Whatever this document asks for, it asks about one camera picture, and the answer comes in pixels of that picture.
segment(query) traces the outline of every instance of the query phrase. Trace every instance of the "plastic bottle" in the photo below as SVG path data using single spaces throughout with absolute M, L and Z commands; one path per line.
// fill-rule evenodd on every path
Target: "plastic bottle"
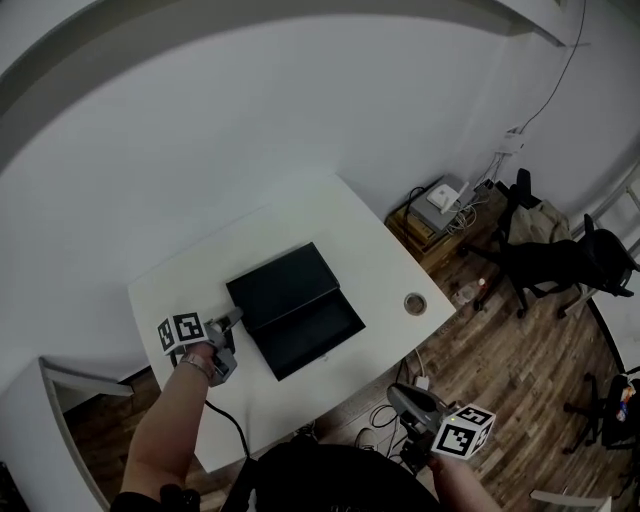
M 475 299 L 480 293 L 480 290 L 486 288 L 486 285 L 487 282 L 483 278 L 477 281 L 471 281 L 454 293 L 451 301 L 458 306 L 464 306 Z

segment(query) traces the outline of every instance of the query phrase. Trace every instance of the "white cube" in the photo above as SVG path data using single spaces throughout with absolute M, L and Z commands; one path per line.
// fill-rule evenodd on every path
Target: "white cube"
M 164 355 L 180 346 L 209 340 L 198 313 L 174 315 L 165 319 L 158 326 L 158 335 Z
M 431 451 L 457 459 L 470 459 L 486 443 L 495 417 L 477 405 L 463 407 L 442 422 Z

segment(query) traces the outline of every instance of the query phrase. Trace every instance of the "hand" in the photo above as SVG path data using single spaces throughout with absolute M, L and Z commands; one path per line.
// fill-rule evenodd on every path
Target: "hand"
M 215 353 L 215 349 L 209 343 L 194 343 L 187 347 L 187 354 L 197 354 L 205 361 L 211 361 L 211 364 L 213 364 L 213 356 Z

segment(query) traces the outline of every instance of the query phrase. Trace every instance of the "open black box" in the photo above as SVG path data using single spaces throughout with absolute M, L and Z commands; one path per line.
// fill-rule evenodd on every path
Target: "open black box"
M 278 380 L 365 328 L 313 243 L 234 279 L 227 289 Z

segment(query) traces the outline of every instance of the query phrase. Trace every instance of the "white table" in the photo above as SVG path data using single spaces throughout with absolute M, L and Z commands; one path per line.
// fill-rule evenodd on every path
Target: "white table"
M 173 367 L 157 326 L 173 314 L 203 319 L 228 312 L 225 283 L 282 253 L 314 242 L 366 328 L 323 358 L 278 382 L 242 325 L 234 328 L 238 369 L 209 391 L 257 451 L 324 414 L 424 341 L 454 308 L 386 227 L 337 176 L 290 194 L 217 231 L 129 286 L 140 336 L 160 386 Z M 427 311 L 411 316 L 418 292 Z M 243 457 L 234 426 L 205 409 L 196 455 L 207 471 Z

